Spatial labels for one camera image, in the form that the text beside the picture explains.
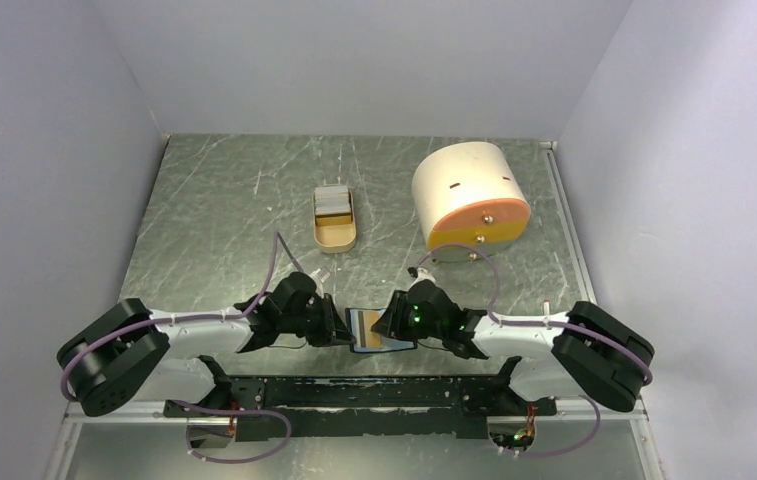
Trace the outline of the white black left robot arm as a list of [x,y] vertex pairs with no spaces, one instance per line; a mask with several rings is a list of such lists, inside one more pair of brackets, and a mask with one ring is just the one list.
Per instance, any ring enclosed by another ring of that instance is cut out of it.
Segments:
[[281,335],[319,348],[355,340],[331,295],[301,272],[225,310],[165,312],[129,298],[60,348],[61,392],[90,417],[137,401],[215,416],[241,406],[216,356],[269,348]]

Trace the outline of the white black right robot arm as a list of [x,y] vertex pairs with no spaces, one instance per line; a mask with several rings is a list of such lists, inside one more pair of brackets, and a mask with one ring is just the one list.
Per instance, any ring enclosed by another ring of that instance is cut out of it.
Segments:
[[505,358],[507,378],[493,398],[507,414],[543,398],[573,396],[630,412],[653,380],[652,344],[588,301],[548,315],[503,315],[462,308],[425,280],[395,291],[369,329],[402,342],[434,338],[463,359]]

